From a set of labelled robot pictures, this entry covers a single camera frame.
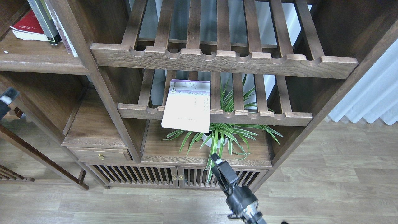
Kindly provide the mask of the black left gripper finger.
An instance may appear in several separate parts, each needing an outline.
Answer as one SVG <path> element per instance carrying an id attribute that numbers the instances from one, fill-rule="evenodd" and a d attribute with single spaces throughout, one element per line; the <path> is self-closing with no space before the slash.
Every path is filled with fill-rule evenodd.
<path id="1" fill-rule="evenodd" d="M 16 89 L 9 87 L 0 98 L 0 120 L 11 110 L 9 105 L 20 95 Z"/>

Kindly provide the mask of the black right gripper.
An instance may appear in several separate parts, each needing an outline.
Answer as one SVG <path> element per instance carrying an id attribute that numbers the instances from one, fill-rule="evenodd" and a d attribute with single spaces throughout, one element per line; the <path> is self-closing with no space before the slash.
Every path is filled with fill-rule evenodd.
<path id="1" fill-rule="evenodd" d="M 215 164 L 211 170 L 226 194 L 226 203 L 232 212 L 227 218 L 259 218 L 258 199 L 250 188 L 239 186 L 239 178 L 227 161 L 223 161 L 216 153 L 210 158 Z"/>

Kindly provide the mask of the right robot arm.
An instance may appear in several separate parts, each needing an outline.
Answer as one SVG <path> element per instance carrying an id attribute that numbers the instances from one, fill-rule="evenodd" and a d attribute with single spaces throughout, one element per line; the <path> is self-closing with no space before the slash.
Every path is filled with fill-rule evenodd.
<path id="1" fill-rule="evenodd" d="M 265 224 L 262 213 L 257 210 L 258 198 L 248 186 L 238 185 L 239 178 L 229 163 L 216 153 L 211 155 L 211 160 L 215 163 L 211 170 L 227 196 L 226 203 L 232 211 L 227 218 L 242 219 L 246 224 Z"/>

